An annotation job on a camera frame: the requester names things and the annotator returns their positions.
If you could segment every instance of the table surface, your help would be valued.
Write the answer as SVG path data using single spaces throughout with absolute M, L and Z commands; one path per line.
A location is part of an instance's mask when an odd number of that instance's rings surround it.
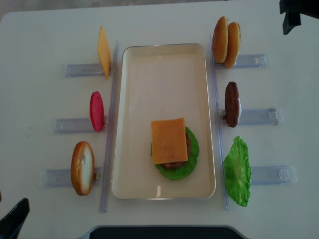
M 223 133 L 225 151 L 236 135 L 248 143 L 252 166 L 293 163 L 298 183 L 253 186 L 249 206 L 223 209 L 220 164 L 214 147 L 216 191 L 208 200 L 130 201 L 109 195 L 107 213 L 99 213 L 101 185 L 87 197 L 72 188 L 40 188 L 43 168 L 70 167 L 73 147 L 86 140 L 102 166 L 106 134 L 52 135 L 54 118 L 88 116 L 88 99 L 99 90 L 107 112 L 112 81 L 104 77 L 65 79 L 63 64 L 98 62 L 102 24 L 111 51 L 129 46 L 197 42 L 210 58 L 210 35 L 221 16 L 240 23 L 240 54 L 265 53 L 267 69 L 218 73 L 218 91 L 230 80 L 239 86 L 245 109 L 281 107 L 280 126 L 237 127 Z M 284 36 L 279 2 L 220 1 L 169 5 L 90 8 L 10 13 L 0 24 L 0 218 L 22 198 L 30 213 L 20 238 L 78 238 L 108 225 L 222 225 L 247 238 L 315 238 L 319 184 L 314 180 L 315 127 L 319 116 L 317 63 L 319 21 L 302 16 Z

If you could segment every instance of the cheese slice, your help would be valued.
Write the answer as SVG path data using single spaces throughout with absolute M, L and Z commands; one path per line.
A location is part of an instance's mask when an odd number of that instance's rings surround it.
M 100 27 L 97 52 L 104 71 L 104 75 L 106 79 L 108 79 L 111 65 L 111 51 L 103 26 Z
M 188 160 L 184 118 L 152 121 L 151 126 L 153 164 Z

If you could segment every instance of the sliced tomato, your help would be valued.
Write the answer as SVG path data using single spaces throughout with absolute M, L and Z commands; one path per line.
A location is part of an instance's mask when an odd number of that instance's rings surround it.
M 90 118 L 93 129 L 101 132 L 104 128 L 104 106 L 100 92 L 93 92 L 90 101 Z

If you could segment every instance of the cheese square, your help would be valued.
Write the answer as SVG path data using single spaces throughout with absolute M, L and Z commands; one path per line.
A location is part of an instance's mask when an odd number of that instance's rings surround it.
M 184 118 L 152 121 L 151 126 L 153 164 L 188 160 Z
M 104 71 L 104 75 L 106 79 L 108 79 L 111 65 L 111 51 L 103 26 L 100 27 L 97 53 Z

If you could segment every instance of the green lettuce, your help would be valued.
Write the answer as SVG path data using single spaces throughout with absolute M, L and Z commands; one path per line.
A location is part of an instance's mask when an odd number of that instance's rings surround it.
M 250 197 L 252 170 L 249 165 L 248 146 L 237 136 L 224 161 L 226 190 L 240 206 L 246 207 Z
M 199 145 L 198 141 L 193 134 L 192 131 L 188 127 L 185 127 L 185 131 L 188 134 L 190 139 L 190 155 L 188 158 L 187 163 L 180 168 L 176 169 L 165 169 L 160 164 L 155 165 L 155 167 L 159 170 L 159 172 L 165 177 L 170 180 L 181 180 L 187 177 L 189 174 L 192 173 L 194 168 L 197 165 L 197 157 L 199 155 Z

